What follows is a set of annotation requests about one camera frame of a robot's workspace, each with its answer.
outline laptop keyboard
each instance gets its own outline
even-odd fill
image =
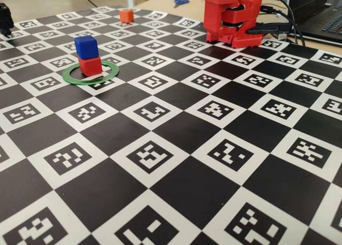
[[[327,33],[335,33],[342,36],[342,14],[334,18],[322,31]]]

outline red cube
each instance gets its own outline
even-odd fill
[[[134,21],[134,15],[132,9],[124,9],[120,11],[120,21],[124,23],[130,23]]]
[[[92,76],[102,73],[101,58],[94,57],[89,59],[81,59],[79,57],[81,71],[85,76]]]

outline stacked cubes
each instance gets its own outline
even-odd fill
[[[96,39],[92,36],[77,37],[75,38],[75,46],[82,73],[85,76],[102,73]]]

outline black object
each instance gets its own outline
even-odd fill
[[[7,36],[12,32],[10,28],[14,27],[11,17],[11,11],[4,3],[0,3],[0,33]]]

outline orange cube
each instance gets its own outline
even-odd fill
[[[132,9],[120,10],[120,21],[125,23],[133,22],[134,15]]]

